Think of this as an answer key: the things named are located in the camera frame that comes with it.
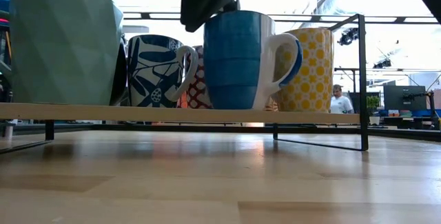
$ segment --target black monitor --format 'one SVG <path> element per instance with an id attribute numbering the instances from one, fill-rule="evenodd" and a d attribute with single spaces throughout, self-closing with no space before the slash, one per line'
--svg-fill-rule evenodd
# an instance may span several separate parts
<path id="1" fill-rule="evenodd" d="M 409 94 L 420 94 L 426 92 L 425 86 L 392 86 L 385 85 L 384 108 L 386 110 L 427 110 L 425 96 L 406 99 Z"/>
<path id="2" fill-rule="evenodd" d="M 366 97 L 368 97 L 368 96 L 376 96 L 376 97 L 380 98 L 380 93 L 379 92 L 366 92 Z M 360 113 L 360 93 L 359 92 L 350 92 L 349 98 L 351 98 L 353 111 L 356 114 L 359 114 Z"/>

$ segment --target yellow mug with white polka dots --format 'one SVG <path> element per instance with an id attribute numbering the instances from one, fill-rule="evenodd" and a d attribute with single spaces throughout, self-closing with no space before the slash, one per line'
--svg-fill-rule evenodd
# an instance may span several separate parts
<path id="1" fill-rule="evenodd" d="M 303 63 L 300 72 L 287 86 L 273 95 L 279 111 L 328 112 L 332 97 L 334 73 L 334 39 L 332 32 L 324 28 L 302 28 L 287 33 L 300 41 Z M 279 79 L 293 63 L 287 54 L 288 45 L 276 52 L 275 79 Z"/>

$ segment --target green faceted mug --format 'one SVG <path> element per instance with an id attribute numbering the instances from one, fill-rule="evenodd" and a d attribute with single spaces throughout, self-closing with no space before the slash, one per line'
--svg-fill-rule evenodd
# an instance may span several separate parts
<path id="1" fill-rule="evenodd" d="M 0 61 L 0 72 L 14 102 L 115 102 L 115 72 L 126 68 L 124 54 L 116 64 L 123 13 L 112 0 L 11 0 L 0 18 L 10 24 L 12 66 Z M 125 87 L 126 75 L 118 78 Z"/>

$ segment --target red and white patterned mug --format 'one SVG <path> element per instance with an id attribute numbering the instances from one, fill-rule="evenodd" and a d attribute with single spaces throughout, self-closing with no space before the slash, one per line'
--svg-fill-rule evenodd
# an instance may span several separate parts
<path id="1" fill-rule="evenodd" d="M 193 81 L 187 90 L 187 104 L 188 108 L 194 109 L 211 109 L 212 103 L 209 100 L 207 88 L 205 86 L 205 71 L 204 71 L 204 59 L 203 59 L 203 47 L 197 45 L 193 47 L 199 55 L 199 64 Z M 186 64 L 190 63 L 190 55 L 186 57 Z"/>

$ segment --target man in white shirt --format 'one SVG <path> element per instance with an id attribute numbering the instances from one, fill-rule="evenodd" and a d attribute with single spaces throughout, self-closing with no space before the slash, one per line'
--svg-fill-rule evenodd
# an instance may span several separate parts
<path id="1" fill-rule="evenodd" d="M 353 107 L 351 100 L 342 95 L 342 87 L 334 85 L 334 96 L 331 98 L 331 113 L 332 114 L 353 114 Z"/>

